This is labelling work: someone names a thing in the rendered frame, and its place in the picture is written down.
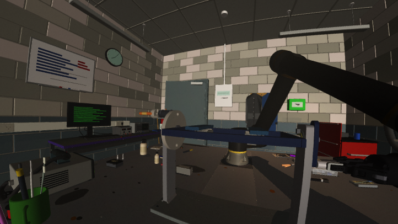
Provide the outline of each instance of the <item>clock face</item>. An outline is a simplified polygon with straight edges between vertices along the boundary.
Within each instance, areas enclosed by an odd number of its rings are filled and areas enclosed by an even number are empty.
[[[117,49],[108,49],[105,53],[105,57],[112,66],[120,66],[123,63],[123,57]]]

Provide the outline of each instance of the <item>brick wall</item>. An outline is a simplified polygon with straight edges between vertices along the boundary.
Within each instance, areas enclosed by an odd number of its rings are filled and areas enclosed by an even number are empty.
[[[301,36],[244,42],[226,46],[225,83],[233,84],[233,106],[215,107],[215,85],[223,84],[224,46],[164,56],[162,108],[165,107],[166,81],[209,79],[208,123],[214,127],[246,127],[246,97],[251,93],[269,93],[277,74],[269,66],[277,50],[298,53],[307,59],[345,70],[343,34]],[[305,99],[306,111],[288,111],[287,99]],[[346,123],[346,104],[297,80],[278,113],[277,131],[294,133],[297,123],[312,120]],[[208,141],[227,147],[226,142]],[[294,152],[295,148],[267,146],[258,150]]]
[[[369,24],[370,29],[344,34],[347,70],[398,87],[398,1],[378,1],[356,24]],[[378,141],[378,154],[394,151],[387,142],[383,124],[350,105],[347,132]]]
[[[91,4],[91,9],[126,31]],[[150,52],[88,17],[68,0],[0,0],[0,30],[0,123],[15,127],[14,132],[0,133],[0,184],[9,179],[9,163],[47,157],[48,140],[80,135],[76,129],[54,128],[64,126],[67,102],[112,105],[113,121],[144,121],[151,129],[156,128],[156,120],[138,114],[160,109],[162,93],[163,56],[145,42]],[[31,36],[95,60],[94,93],[25,83]],[[120,67],[107,63],[105,51],[109,48],[121,51]],[[95,131],[106,133],[111,129]],[[86,154],[98,160],[134,150],[134,146],[121,147]]]

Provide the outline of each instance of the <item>ceiling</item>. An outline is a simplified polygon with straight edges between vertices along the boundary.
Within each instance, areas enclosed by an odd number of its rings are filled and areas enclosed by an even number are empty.
[[[89,0],[164,56],[278,38],[279,32],[352,25],[353,0]],[[355,21],[378,0],[360,0]],[[228,11],[222,18],[221,11]]]

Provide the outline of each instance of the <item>grey door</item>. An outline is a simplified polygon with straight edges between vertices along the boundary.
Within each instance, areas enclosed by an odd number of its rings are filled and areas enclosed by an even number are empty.
[[[166,81],[165,108],[181,111],[186,125],[207,124],[209,80]],[[184,143],[207,145],[206,140],[186,138]]]

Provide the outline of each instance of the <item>white bottle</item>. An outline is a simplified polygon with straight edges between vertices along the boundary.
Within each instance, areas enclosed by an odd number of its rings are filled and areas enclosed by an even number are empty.
[[[155,154],[155,164],[159,164],[159,153],[156,152]]]
[[[139,145],[139,154],[145,156],[147,154],[147,140],[143,139]]]

